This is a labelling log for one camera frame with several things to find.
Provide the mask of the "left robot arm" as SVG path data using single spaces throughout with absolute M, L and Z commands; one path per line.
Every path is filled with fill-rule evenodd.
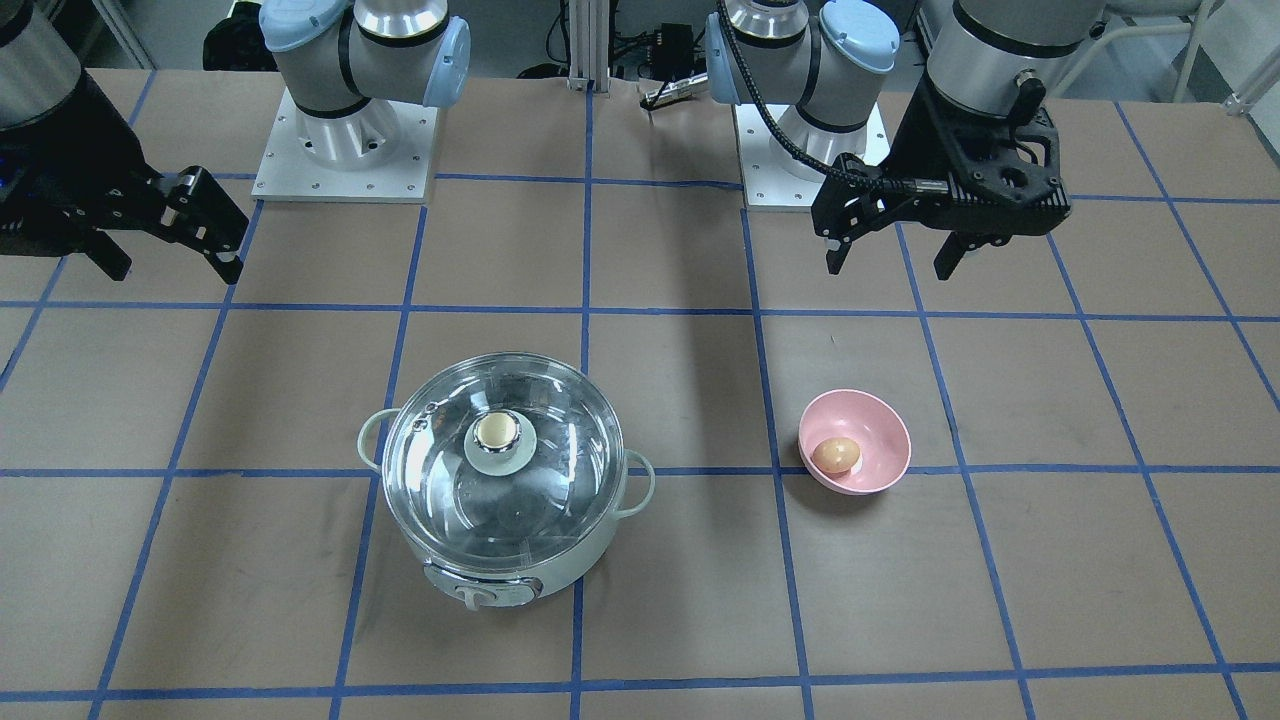
M 1044 236 L 1073 201 L 1062 179 L 1050 85 L 1103 9 L 1100 1 L 955 1 L 893 133 L 872 163 L 855 140 L 900 47 L 868 1 L 721 1 L 707 19 L 717 102 L 754 106 L 788 169 L 815 176 L 814 232 L 838 274 L 852 243 L 899 222 L 947 238 L 946 281 L 972 251 Z

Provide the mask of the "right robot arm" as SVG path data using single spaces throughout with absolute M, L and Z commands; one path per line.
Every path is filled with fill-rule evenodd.
M 266 1 L 264 47 L 300 113 L 303 155 L 335 170 L 375 167 L 398 143 L 393 102 L 460 100 L 470 29 L 444 1 Z M 166 177 L 52 22 L 3 4 L 3 254 L 83 255 L 123 281 L 110 231 L 201 255 L 227 284 L 242 273 L 248 219 L 202 167 Z

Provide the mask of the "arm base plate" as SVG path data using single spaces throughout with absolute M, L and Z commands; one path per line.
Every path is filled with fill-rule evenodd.
M 436 108 L 380 99 L 348 117 L 311 117 L 285 91 L 252 195 L 264 202 L 425 204 L 440 118 Z
M 835 133 L 809 126 L 792 106 L 767 106 L 785 136 L 808 156 L 833 164 L 851 152 L 867 165 L 877 165 L 890 151 L 888 132 L 876 104 L 865 124 L 850 133 Z M 826 177 L 796 160 L 768 131 L 756 108 L 733 108 L 744 197 L 749 210 L 808 211 Z

